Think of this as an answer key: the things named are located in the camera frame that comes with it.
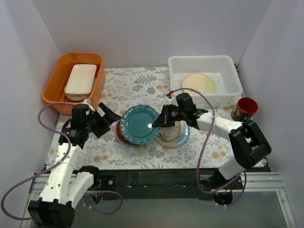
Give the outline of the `red brown round plate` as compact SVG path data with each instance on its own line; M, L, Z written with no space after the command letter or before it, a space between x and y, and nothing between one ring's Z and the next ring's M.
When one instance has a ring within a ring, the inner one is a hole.
M115 135L116 135L116 138L118 139L118 141L120 141L121 143L126 144L126 145L132 145L128 140L126 140L122 136L122 133L121 133L121 130L120 130L120 121L116 122L114 130L115 130Z

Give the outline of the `teal scalloped plate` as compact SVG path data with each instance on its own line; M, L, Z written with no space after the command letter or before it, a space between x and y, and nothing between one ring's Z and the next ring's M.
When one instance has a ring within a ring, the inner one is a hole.
M135 105L129 108L120 120L122 136L132 144L146 144L156 138L160 127L152 127L159 113L149 105Z

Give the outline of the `cream and green plate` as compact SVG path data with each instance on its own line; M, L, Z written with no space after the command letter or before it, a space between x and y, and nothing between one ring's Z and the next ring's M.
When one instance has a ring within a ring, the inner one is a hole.
M187 75L181 82L181 87L191 88L202 94L212 94L216 91L215 83L204 74L194 73Z

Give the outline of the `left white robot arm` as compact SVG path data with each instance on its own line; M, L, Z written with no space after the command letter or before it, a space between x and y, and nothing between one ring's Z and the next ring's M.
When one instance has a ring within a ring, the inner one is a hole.
M100 115L90 104L74 105L71 118L59 132L56 163L47 169L49 178L38 199L28 204L31 219L39 228L69 228L75 218L75 208L84 196L114 194L114 191L101 189L103 181L94 166L82 167L74 181L70 180L89 135L92 133L100 138L121 119L104 103L98 106L104 115Z

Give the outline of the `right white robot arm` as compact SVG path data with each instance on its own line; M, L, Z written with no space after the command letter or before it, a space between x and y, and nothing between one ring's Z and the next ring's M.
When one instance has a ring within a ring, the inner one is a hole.
M230 141L233 157L209 178L221 189L227 188L235 176L254 167L272 151L256 122L234 122L216 117L214 113L198 109L188 93L179 94L173 103L164 105L152 127L173 127L176 121L185 121L190 127L209 130Z

